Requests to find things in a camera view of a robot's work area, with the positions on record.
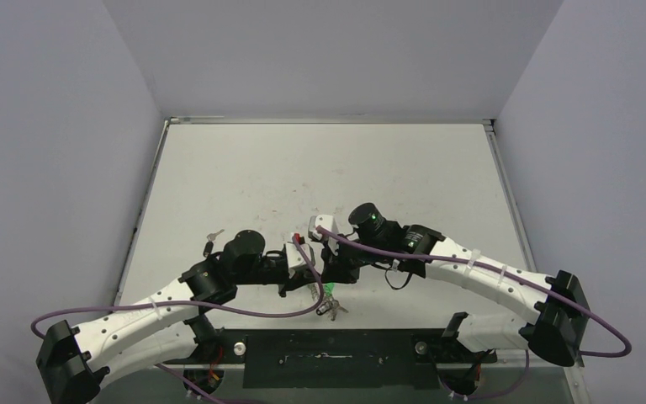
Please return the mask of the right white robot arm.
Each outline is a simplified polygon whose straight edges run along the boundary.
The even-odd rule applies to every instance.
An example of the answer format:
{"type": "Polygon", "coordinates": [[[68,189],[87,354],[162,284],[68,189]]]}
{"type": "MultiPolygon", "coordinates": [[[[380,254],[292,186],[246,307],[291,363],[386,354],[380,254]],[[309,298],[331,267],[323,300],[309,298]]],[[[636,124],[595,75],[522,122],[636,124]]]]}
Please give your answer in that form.
{"type": "Polygon", "coordinates": [[[502,314],[453,315],[442,337],[444,354],[454,361],[488,350],[528,350],[550,364],[575,365],[589,321],[579,279],[514,268],[466,248],[422,225],[387,220],[373,203],[348,217],[355,239],[346,239],[331,215],[310,219],[309,236],[326,246],[326,267],[351,272],[365,265],[391,268],[423,279],[454,284],[505,308],[502,314]]]}

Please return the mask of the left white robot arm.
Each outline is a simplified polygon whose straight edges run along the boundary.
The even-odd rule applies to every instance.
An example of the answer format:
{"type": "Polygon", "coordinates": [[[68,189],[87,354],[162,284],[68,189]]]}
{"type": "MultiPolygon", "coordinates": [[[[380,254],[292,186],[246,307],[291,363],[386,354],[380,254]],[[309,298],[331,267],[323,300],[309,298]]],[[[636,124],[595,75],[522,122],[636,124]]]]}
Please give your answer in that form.
{"type": "Polygon", "coordinates": [[[322,283],[314,251],[298,233],[265,254],[263,236],[240,231],[214,250],[209,235],[203,261],[131,306],[103,308],[103,316],[71,325],[61,320],[41,334],[36,366],[53,403],[88,403],[113,381],[163,362],[211,360],[220,331],[207,311],[230,311],[239,284],[297,288],[322,283]]]}

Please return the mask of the key with green tag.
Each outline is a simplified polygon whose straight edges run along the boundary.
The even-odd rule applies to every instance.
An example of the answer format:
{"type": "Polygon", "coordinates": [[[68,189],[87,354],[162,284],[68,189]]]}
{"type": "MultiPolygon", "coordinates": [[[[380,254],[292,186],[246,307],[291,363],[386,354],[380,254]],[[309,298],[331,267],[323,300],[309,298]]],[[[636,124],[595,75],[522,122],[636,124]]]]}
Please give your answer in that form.
{"type": "Polygon", "coordinates": [[[326,296],[332,296],[335,285],[333,283],[324,284],[324,292],[326,296]]]}

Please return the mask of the metal disc with keyrings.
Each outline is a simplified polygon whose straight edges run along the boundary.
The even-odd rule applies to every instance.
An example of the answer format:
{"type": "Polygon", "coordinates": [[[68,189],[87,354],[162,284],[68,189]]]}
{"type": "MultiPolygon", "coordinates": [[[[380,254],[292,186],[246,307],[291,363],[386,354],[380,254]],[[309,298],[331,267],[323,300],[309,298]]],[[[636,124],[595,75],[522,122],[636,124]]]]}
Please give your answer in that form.
{"type": "Polygon", "coordinates": [[[326,294],[325,287],[320,287],[317,283],[308,284],[307,288],[313,302],[320,302],[321,296],[326,294]]]}

